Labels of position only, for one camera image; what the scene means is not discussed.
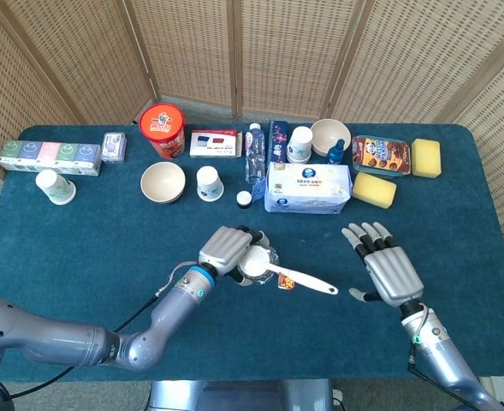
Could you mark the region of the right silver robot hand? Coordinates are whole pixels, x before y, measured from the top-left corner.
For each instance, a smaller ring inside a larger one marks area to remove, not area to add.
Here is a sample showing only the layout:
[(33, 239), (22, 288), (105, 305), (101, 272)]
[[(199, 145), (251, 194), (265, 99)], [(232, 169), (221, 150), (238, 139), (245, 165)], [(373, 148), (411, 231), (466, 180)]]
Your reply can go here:
[(360, 257), (376, 287), (373, 292), (350, 288), (349, 294), (362, 302), (384, 301), (391, 307), (401, 307), (418, 301), (424, 285), (402, 247), (379, 222), (350, 223), (341, 233)]

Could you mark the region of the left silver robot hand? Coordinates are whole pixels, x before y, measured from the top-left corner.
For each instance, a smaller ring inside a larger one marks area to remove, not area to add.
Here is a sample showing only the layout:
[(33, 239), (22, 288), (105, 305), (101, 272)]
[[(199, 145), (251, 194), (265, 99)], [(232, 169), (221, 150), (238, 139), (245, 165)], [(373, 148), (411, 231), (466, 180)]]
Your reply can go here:
[(270, 240), (263, 231), (245, 225), (236, 228), (222, 226), (202, 246), (198, 262), (212, 266), (219, 277), (229, 275), (240, 286), (250, 286), (252, 280), (244, 277), (237, 265), (248, 248), (256, 244), (269, 246)]

